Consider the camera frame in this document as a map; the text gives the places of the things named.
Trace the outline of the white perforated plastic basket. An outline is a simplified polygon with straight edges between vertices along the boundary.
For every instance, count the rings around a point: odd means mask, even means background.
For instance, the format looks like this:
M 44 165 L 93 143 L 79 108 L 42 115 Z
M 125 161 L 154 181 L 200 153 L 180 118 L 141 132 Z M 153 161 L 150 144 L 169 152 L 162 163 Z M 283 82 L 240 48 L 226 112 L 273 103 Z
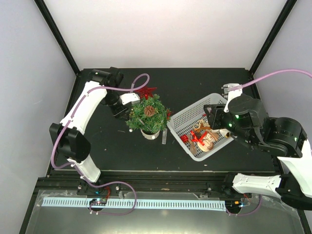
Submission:
M 220 94 L 209 94 L 206 97 L 174 114 L 171 117 L 171 120 L 167 122 L 167 126 L 170 129 L 170 132 L 176 138 L 182 149 L 191 157 L 192 160 L 197 162 L 203 161 L 234 140 L 232 137 L 225 137 L 224 135 L 219 134 L 218 141 L 216 141 L 214 147 L 210 151 L 204 152 L 196 145 L 196 154 L 194 155 L 190 151 L 190 144 L 184 143 L 181 139 L 181 136 L 189 135 L 190 131 L 193 129 L 193 126 L 196 125 L 196 123 L 198 123 L 200 120 L 207 120 L 207 118 L 204 116 L 204 105 L 220 105 L 225 104 L 226 102 L 227 100 L 223 98 Z

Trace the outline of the brown pine cone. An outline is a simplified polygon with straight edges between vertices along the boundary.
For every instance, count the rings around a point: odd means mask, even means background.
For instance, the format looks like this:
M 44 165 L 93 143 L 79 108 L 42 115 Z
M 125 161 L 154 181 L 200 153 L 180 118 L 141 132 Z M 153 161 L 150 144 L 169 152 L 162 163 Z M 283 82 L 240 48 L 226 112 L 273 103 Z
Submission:
M 144 108 L 144 114 L 147 117 L 152 117 L 155 113 L 156 113 L 156 110 L 152 105 L 148 105 Z

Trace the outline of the small green christmas tree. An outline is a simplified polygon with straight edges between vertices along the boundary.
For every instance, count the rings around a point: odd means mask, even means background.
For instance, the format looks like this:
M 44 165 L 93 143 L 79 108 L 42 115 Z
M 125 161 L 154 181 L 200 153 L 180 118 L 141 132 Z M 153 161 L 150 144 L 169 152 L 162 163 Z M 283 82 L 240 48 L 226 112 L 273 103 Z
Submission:
M 144 108 L 148 105 L 152 105 L 156 110 L 152 117 L 144 114 Z M 149 97 L 148 100 L 143 98 L 139 104 L 132 107 L 130 112 L 134 112 L 134 116 L 129 117 L 126 124 L 129 129 L 140 130 L 146 139 L 154 140 L 167 127 L 169 121 L 166 116 L 167 109 L 169 108 L 163 105 L 158 94 L 154 94 L 154 97 Z

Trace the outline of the red glitter star topper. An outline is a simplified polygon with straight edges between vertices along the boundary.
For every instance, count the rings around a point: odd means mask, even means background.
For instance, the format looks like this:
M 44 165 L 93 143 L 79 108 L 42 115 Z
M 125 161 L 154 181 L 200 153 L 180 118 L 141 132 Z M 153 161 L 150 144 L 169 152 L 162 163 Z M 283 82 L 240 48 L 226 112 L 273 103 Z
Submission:
M 149 97 L 153 98 L 153 91 L 155 91 L 157 88 L 153 87 L 153 88 L 149 88 L 149 87 L 143 87 L 140 88 L 138 90 L 135 90 L 136 93 L 139 94 L 140 99 L 146 99 L 148 100 Z

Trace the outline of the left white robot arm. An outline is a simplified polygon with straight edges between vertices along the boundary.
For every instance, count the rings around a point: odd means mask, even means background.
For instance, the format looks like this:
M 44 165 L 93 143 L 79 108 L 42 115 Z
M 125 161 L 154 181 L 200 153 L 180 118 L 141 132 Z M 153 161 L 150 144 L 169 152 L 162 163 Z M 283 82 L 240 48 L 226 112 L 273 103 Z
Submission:
M 128 120 L 129 101 L 119 95 L 116 89 L 123 80 L 118 68 L 108 71 L 92 70 L 81 95 L 60 123 L 53 123 L 49 128 L 53 149 L 51 165 L 59 169 L 55 163 L 55 155 L 63 155 L 67 163 L 63 166 L 75 167 L 83 179 L 88 181 L 87 188 L 98 195 L 104 191 L 105 183 L 99 179 L 100 169 L 93 162 L 90 152 L 91 144 L 84 136 L 88 122 L 100 103 L 108 106 L 115 118 Z

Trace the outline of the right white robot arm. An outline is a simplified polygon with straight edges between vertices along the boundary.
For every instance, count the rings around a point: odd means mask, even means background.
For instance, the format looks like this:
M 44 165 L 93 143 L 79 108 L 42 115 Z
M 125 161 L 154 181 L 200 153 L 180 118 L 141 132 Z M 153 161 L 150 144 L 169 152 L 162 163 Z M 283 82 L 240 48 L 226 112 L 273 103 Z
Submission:
M 312 209 L 312 150 L 298 121 L 268 116 L 261 100 L 245 94 L 226 104 L 204 105 L 203 109 L 212 129 L 229 131 L 242 145 L 270 154 L 289 170 L 287 174 L 274 176 L 232 173 L 231 179 L 221 185 L 224 195 L 266 195 L 295 209 Z

